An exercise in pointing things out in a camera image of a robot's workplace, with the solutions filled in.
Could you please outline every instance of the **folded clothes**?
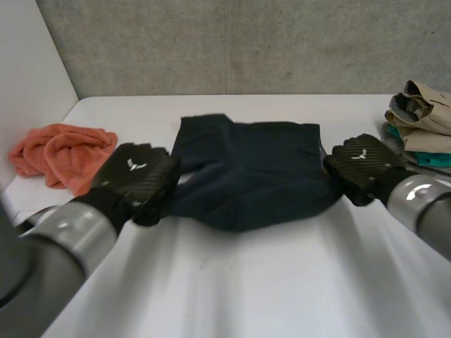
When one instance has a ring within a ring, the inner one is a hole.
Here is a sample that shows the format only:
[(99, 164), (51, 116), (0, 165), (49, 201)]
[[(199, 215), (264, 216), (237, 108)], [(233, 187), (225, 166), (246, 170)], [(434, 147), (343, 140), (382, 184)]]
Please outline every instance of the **folded clothes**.
[[(392, 125), (388, 125), (387, 131), (391, 135), (401, 139), (400, 133)], [(425, 153), (422, 151), (415, 151), (414, 156), (416, 162), (422, 166), (429, 165), (431, 167), (451, 167), (451, 154)]]
[(406, 151), (451, 154), (451, 94), (408, 81), (385, 119), (397, 128)]
[(405, 160), (408, 170), (451, 182), (451, 167), (433, 167), (424, 163), (420, 165), (414, 152), (404, 151), (404, 143), (397, 135), (397, 131), (393, 131), (388, 126), (389, 124), (383, 126), (381, 135), (382, 142)]
[(114, 151), (118, 136), (103, 129), (48, 125), (30, 130), (8, 153), (21, 177), (45, 175), (48, 187), (86, 194), (95, 173)]
[(318, 215), (342, 195), (321, 165), (318, 125), (182, 118), (173, 147), (182, 173), (171, 215), (241, 232)]

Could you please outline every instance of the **black garment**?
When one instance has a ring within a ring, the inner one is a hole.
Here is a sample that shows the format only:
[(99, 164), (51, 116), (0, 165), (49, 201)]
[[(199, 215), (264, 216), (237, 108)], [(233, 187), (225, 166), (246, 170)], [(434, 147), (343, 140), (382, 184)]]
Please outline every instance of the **black garment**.
[(318, 125), (182, 118), (173, 155), (182, 173), (196, 173), (176, 189), (170, 214), (231, 232), (317, 215), (342, 194), (320, 148)]

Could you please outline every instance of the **white table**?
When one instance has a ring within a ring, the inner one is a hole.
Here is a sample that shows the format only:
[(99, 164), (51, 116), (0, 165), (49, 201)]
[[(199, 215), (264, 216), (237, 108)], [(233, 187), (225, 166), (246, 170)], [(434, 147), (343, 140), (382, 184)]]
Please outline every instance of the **white table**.
[[(319, 123), (326, 151), (378, 135), (390, 95), (136, 96), (79, 102), (64, 120), (172, 148), (180, 117)], [(5, 195), (16, 219), (71, 198), (42, 178)], [(184, 218), (127, 224), (45, 334), (89, 337), (449, 337), (451, 265), (381, 203), (342, 199), (308, 220), (243, 234)]]

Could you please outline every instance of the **concrete wall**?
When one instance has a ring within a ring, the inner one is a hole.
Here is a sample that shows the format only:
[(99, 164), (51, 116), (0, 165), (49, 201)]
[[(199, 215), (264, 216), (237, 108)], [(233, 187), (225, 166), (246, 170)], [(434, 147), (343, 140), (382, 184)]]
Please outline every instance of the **concrete wall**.
[(80, 98), (451, 91), (451, 1), (37, 3)]

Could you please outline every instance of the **black glove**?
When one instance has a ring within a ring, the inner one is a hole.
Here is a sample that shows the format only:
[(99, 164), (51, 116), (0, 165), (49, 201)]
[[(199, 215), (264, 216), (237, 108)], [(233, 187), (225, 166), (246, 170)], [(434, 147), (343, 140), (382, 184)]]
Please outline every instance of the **black glove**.
[(391, 173), (403, 176), (404, 161), (374, 136), (362, 134), (348, 139), (343, 146), (334, 146), (332, 155), (323, 161), (330, 176), (338, 178), (345, 195), (356, 206), (366, 206), (381, 190)]
[(160, 221), (161, 211), (177, 187), (180, 159), (150, 144), (121, 144), (100, 168), (91, 188), (123, 197), (138, 225)]

